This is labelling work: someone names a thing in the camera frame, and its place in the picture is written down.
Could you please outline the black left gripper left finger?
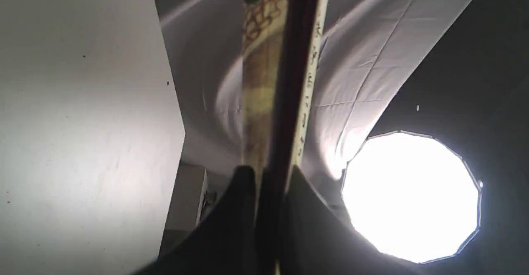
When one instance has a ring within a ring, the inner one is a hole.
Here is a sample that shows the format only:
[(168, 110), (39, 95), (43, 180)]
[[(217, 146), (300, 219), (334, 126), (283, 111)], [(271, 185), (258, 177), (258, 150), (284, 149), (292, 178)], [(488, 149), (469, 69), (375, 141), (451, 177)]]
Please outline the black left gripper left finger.
[(177, 247), (137, 275), (256, 275), (255, 172), (237, 166), (222, 198)]

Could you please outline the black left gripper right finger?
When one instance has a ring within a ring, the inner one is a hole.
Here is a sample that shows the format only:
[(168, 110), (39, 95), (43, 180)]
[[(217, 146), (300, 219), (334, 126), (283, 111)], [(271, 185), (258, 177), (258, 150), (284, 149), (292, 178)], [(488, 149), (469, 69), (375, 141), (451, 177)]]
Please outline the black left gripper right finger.
[(297, 167), (283, 204), (279, 270), (282, 275), (421, 275), (382, 254), (340, 220)]

